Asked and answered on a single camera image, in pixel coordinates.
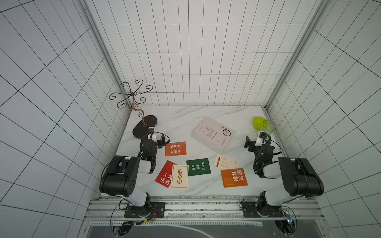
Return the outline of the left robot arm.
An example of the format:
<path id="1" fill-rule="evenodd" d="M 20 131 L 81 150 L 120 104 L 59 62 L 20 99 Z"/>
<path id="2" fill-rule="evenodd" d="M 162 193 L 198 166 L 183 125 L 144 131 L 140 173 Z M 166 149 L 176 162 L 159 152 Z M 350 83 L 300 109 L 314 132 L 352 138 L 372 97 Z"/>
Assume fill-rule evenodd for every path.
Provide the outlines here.
<path id="1" fill-rule="evenodd" d="M 137 156 L 114 156 L 101 175 L 101 193 L 117 196 L 130 206 L 148 208 L 150 196 L 137 187 L 138 174 L 151 174 L 156 167 L 157 150 L 165 147 L 170 140 L 162 135 L 161 139 L 152 136 L 142 139 Z"/>

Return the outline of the cream card red stripe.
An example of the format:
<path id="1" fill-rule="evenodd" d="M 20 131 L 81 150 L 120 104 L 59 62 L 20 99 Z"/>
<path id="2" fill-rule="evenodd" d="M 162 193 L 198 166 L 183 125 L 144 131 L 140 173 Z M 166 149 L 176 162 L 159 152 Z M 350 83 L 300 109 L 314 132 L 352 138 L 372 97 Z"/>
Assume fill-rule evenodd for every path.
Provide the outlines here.
<path id="1" fill-rule="evenodd" d="M 236 169 L 239 167 L 239 162 L 236 159 L 230 158 L 228 156 L 217 154 L 214 165 L 215 167 L 222 170 Z"/>

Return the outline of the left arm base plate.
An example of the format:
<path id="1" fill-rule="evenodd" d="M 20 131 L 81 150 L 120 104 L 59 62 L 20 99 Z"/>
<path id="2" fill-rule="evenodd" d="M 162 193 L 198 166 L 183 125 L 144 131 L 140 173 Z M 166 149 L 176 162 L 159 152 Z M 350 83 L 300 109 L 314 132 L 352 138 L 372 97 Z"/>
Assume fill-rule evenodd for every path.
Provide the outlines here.
<path id="1" fill-rule="evenodd" d="M 128 205 L 125 209 L 125 218 L 163 218 L 165 212 L 165 202 L 149 202 L 142 207 Z"/>

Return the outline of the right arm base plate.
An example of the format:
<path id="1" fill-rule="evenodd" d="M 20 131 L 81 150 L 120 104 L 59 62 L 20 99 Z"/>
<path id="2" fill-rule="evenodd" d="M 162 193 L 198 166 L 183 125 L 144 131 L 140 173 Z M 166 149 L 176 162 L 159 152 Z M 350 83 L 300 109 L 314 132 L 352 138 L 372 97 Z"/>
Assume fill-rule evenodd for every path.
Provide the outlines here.
<path id="1" fill-rule="evenodd" d="M 245 218 L 283 218 L 280 207 L 269 206 L 266 203 L 242 200 L 239 207 Z"/>

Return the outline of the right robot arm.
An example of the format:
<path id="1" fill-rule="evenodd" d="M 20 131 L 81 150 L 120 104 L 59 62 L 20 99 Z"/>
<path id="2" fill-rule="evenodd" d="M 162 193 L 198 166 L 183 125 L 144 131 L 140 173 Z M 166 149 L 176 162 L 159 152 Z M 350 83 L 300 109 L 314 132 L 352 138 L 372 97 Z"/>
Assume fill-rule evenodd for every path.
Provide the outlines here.
<path id="1" fill-rule="evenodd" d="M 306 158 L 279 157 L 273 161 L 275 147 L 271 136 L 260 132 L 256 141 L 247 136 L 244 147 L 253 152 L 253 170 L 262 179 L 282 179 L 282 184 L 261 193 L 257 207 L 278 208 L 298 197 L 316 197 L 324 193 L 324 185 Z"/>

